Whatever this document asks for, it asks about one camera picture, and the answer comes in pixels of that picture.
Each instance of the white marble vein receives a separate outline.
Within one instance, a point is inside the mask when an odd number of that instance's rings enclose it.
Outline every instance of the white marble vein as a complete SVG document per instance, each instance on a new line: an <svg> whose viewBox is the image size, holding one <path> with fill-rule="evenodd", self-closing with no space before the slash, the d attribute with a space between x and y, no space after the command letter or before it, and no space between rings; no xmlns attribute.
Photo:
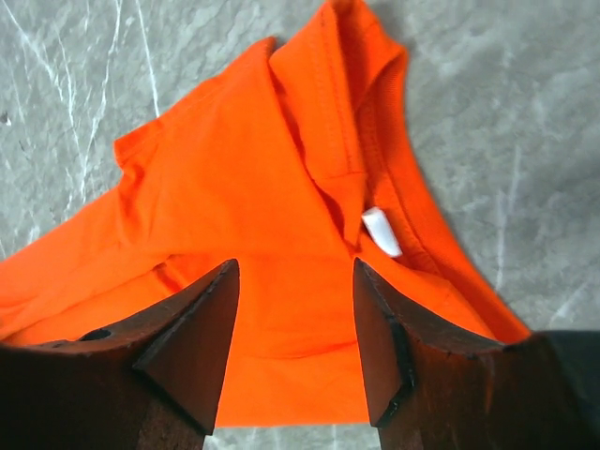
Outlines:
<svg viewBox="0 0 600 450"><path fill-rule="evenodd" d="M31 50L33 52L33 54L36 56L39 64L46 70L46 73L48 74L48 77L50 78L50 80L53 83L55 83L56 74L54 73L53 68L48 63L48 55L46 54L44 56L41 54L39 45L35 41L32 41L31 38L27 35L27 33L25 33L25 31L23 30L23 28L21 27L19 22L17 22L17 19L15 18L15 16L12 14L12 11L8 7L6 0L2 0L2 3L6 9L8 17L10 18L10 21L16 26L17 31L19 33L19 37L21 38L22 42L29 48L29 50Z"/></svg>
<svg viewBox="0 0 600 450"><path fill-rule="evenodd" d="M517 145L515 147L515 157L513 163L513 176L508 189L508 195L499 189L496 197L496 207L498 214L498 249L497 249L497 261L498 270L496 271L496 282L494 288L496 292L503 285L504 277L504 253L506 251L506 245L504 240L506 238L506 227L508 225L510 217L513 215L515 210L515 201L517 200L517 187L518 179L520 177L520 161L521 161L521 149Z"/></svg>
<svg viewBox="0 0 600 450"><path fill-rule="evenodd" d="M587 280L584 281L568 296L561 307L559 307L550 317L550 320L547 323L548 328L555 328L558 321L569 317L576 304L584 298L582 293L588 287L588 284Z"/></svg>
<svg viewBox="0 0 600 450"><path fill-rule="evenodd" d="M157 80L154 76L154 69L152 68L152 57L150 56L150 48L148 47L148 38L146 37L146 28L143 24L143 14L142 7L140 6L140 0L135 0L136 5L138 6L138 17L140 18L140 29L142 30L142 41L143 41L143 49L146 53L146 61L148 62L148 70L150 74L150 84L152 85L152 99L154 100L154 112L157 117L160 115L160 110L158 109L158 92L157 92Z"/></svg>
<svg viewBox="0 0 600 450"><path fill-rule="evenodd" d="M15 99L17 101L17 111L19 112L19 118L21 119L22 129L25 133L25 139L27 140L27 144L31 148L32 141L31 137L29 136L29 129L27 126L27 121L25 120L25 112L23 111L23 105L21 104L21 96L19 95L19 85L15 80L15 72L12 69L12 67L9 66L8 70L10 71L10 79L12 81L12 88L14 89Z"/></svg>
<svg viewBox="0 0 600 450"><path fill-rule="evenodd" d="M1 238L0 238L0 251L2 252L2 258L6 258L8 256L7 250L4 248L4 244L3 244Z"/></svg>

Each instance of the gray marble surface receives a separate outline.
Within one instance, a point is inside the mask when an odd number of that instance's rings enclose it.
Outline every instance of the gray marble surface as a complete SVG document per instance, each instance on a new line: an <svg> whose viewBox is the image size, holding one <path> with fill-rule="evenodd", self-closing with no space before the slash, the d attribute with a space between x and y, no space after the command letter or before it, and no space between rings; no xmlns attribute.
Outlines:
<svg viewBox="0 0 600 450"><path fill-rule="evenodd" d="M0 0L0 259L116 184L116 137L320 3ZM600 1L372 5L412 51L414 152L472 260L532 328L600 328ZM207 446L377 439L222 429Z"/></svg>

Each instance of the white clothing tag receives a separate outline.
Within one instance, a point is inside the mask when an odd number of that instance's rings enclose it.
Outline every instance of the white clothing tag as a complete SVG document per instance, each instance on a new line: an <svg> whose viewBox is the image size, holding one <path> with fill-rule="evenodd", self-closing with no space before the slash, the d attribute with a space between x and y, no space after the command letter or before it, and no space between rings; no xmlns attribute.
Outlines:
<svg viewBox="0 0 600 450"><path fill-rule="evenodd" d="M397 258L402 254L402 249L394 236L390 222L387 221L385 213L380 208L374 206L365 211L363 213L363 223L373 241L381 250L392 258Z"/></svg>

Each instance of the seam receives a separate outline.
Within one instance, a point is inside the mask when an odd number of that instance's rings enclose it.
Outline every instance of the seam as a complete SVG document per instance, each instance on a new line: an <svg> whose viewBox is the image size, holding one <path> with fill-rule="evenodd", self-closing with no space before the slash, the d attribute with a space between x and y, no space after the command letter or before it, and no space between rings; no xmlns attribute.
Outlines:
<svg viewBox="0 0 600 450"><path fill-rule="evenodd" d="M331 84L331 90L333 92L334 95L334 104L335 104L335 109L336 109L336 117L337 117L337 122L339 123L339 132L341 134L341 140L342 140L342 145L343 145L343 152L344 152L344 156L346 158L346 168L344 170L344 172L347 172L351 167L353 167L353 165L351 165L351 156L350 156L350 152L349 150L349 144L348 144L348 136L347 136L347 132L346 132L346 126L343 123L342 120L342 115L340 112L340 105L339 105L339 92L338 92L338 83L336 82L335 79L333 79L334 77L334 66L332 64L331 61L331 52L330 52L330 42L329 42L329 38L326 34L326 30L325 30L325 23L324 23L324 17L321 14L321 20L320 20L320 29L321 29L321 35L322 35L322 41L323 41L323 45L325 47L325 62L327 64L327 74L329 76L329 81ZM336 31L337 31L337 36L339 38L339 27L338 24L336 23Z"/></svg>
<svg viewBox="0 0 600 450"><path fill-rule="evenodd" d="M320 13L320 22L321 22L321 26L322 26L323 25L323 12ZM310 32L311 32L309 34L310 60L312 62L312 66L315 69L314 77L315 77L315 83L317 84L317 95L318 95L317 104L319 105L319 109L321 110L321 114L322 114L322 120L325 122L325 126L327 129L328 146L331 147L332 150L335 152L336 148L333 143L333 128L331 126L331 122L328 120L329 114L327 114L327 111L325 110L325 106L323 104L323 97L324 97L325 89L324 89L323 76L320 71L320 65L319 65L319 62L317 59L317 42L314 37L314 34L312 33L312 30L310 30Z"/></svg>
<svg viewBox="0 0 600 450"><path fill-rule="evenodd" d="M387 164L385 163L385 161L383 159L382 148L381 148L381 145L379 142L377 128L375 126L376 107L373 105L373 103L374 103L374 100L373 100L372 92L371 92L371 94L368 96L368 99L364 106L367 108L366 114L367 114L367 119L368 119L368 125L366 125L365 128L366 128L366 133L369 137L369 143L370 143L370 145L366 146L365 151L368 152L369 155L371 156L370 160L373 161L373 164L377 166L376 170L374 172L381 177L380 182L384 186L383 196L386 199L392 200L393 203L395 204L394 209L396 209L399 212L398 218L399 218L400 222L402 223L402 229L403 229L402 231L407 233L409 235L409 237L411 238L411 240L413 240L413 243L416 244L416 247L417 247L416 250L418 251L418 253L425 256L425 258L427 260L427 265L429 266L428 270L431 270L436 275L441 275L442 272L440 271L440 267L438 266L438 264L435 263L435 261L433 260L431 255L429 255L429 253L425 250L425 246L423 245L423 242L421 241L418 234L416 233L415 228L412 225L411 220L409 218L409 215L407 214L406 208L404 207L404 205L402 203L401 197L398 194L398 190L396 189L396 186L394 185L394 182L392 180L392 176L389 172Z"/></svg>
<svg viewBox="0 0 600 450"><path fill-rule="evenodd" d="M388 82L387 77L384 77L383 81ZM390 82L390 86L394 90L404 89L405 88L404 75L400 74L399 80L397 80L397 83ZM406 143L406 148L408 149L408 151L412 152L413 147L411 146L411 142L410 142L410 139L408 136L408 129L405 127L405 124L404 124L404 107L405 107L405 105L404 105L404 96L402 95L401 92L400 92L399 97L401 100L400 105L397 105L397 108L400 108L399 119L398 119L399 123L398 123L398 126L395 127L395 131L399 134L400 147L403 143ZM377 148L378 153L380 154L380 163L382 164L382 167L385 170L385 178L388 181L388 183L390 184L391 188L393 189L393 192L396 194L395 198L397 200L399 209L402 211L402 216L407 224L407 229L410 230L410 232L412 233L412 236L414 237L416 243L419 246L420 253L426 258L427 263L430 265L430 267L432 269L434 269L438 275L443 276L442 268L438 265L438 263L431 256L431 254L426 250L426 247L421 239L421 236L419 235L419 231L416 229L416 227L413 224L411 215L409 214L408 208L406 207L406 205L403 201L402 195L400 194L398 187L394 183L394 180L392 178L392 175L390 174L388 165L385 163L383 156L381 155L381 147L379 146L379 142L377 142L377 145L378 145L378 148Z"/></svg>

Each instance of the orange fabric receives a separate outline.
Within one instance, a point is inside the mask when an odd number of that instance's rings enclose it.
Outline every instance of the orange fabric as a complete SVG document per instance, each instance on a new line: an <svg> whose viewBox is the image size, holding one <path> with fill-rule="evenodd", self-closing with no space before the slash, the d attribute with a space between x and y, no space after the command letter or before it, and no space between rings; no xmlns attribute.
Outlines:
<svg viewBox="0 0 600 450"><path fill-rule="evenodd" d="M225 259L241 292L218 426L368 420L353 259L475 333L529 335L459 249L402 113L406 49L358 0L262 40L115 143L119 185L0 263L0 338L75 339ZM383 209L403 256L361 226Z"/></svg>

